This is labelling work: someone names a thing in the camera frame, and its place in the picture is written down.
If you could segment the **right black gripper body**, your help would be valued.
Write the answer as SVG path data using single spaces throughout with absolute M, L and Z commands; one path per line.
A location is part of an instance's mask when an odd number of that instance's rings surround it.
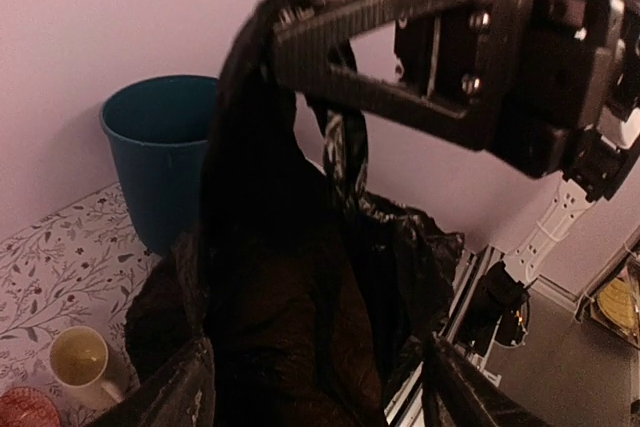
M 509 78 L 482 111 L 490 69 L 476 54 L 495 24 L 492 7 L 478 3 L 396 22 L 402 84 L 467 110 L 425 130 L 532 178 L 561 172 L 590 201 L 612 198 L 639 156 L 637 141 L 620 143 L 604 126 L 628 121 L 639 106 L 638 2 L 533 0 L 518 60 L 509 63 L 504 50 L 489 58 Z

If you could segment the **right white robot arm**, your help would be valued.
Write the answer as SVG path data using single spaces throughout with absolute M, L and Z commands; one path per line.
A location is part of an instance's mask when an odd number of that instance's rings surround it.
M 531 285 L 639 156 L 632 0 L 303 0 L 281 10 L 277 83 L 367 111 L 540 178 L 553 200 L 503 260 Z

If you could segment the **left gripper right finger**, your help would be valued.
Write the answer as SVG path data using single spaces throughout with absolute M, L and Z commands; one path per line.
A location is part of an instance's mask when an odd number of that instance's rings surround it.
M 539 417 L 502 393 L 450 343 L 424 342 L 422 407 L 428 426 L 440 426 L 444 408 L 455 426 L 544 426 Z

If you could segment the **black plastic trash bag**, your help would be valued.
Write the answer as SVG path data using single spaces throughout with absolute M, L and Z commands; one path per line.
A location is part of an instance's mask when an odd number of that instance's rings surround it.
M 408 360 L 445 322 L 464 238 L 366 188 L 363 115 L 312 108 L 315 167 L 296 99 L 268 69 L 281 10 L 263 0 L 224 64 L 195 229 L 126 315 L 140 387 L 190 340 L 214 356 L 212 426 L 383 426 Z

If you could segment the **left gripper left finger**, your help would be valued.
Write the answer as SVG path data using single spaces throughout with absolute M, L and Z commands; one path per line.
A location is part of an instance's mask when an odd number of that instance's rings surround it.
M 199 337 L 185 344 L 131 396 L 92 425 L 212 426 L 214 418 L 213 349 L 208 338 Z

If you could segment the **teal plastic trash bin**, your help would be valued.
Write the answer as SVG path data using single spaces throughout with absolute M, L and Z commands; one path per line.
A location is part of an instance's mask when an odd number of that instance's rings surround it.
M 155 77 L 122 88 L 101 108 L 134 230 L 158 255 L 197 221 L 217 87 L 208 76 Z

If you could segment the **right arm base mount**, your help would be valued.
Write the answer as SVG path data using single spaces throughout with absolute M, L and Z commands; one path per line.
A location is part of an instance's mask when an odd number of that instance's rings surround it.
M 528 331 L 530 295 L 500 260 L 480 279 L 457 333 L 457 340 L 485 355 L 492 338 L 504 347 L 518 347 Z

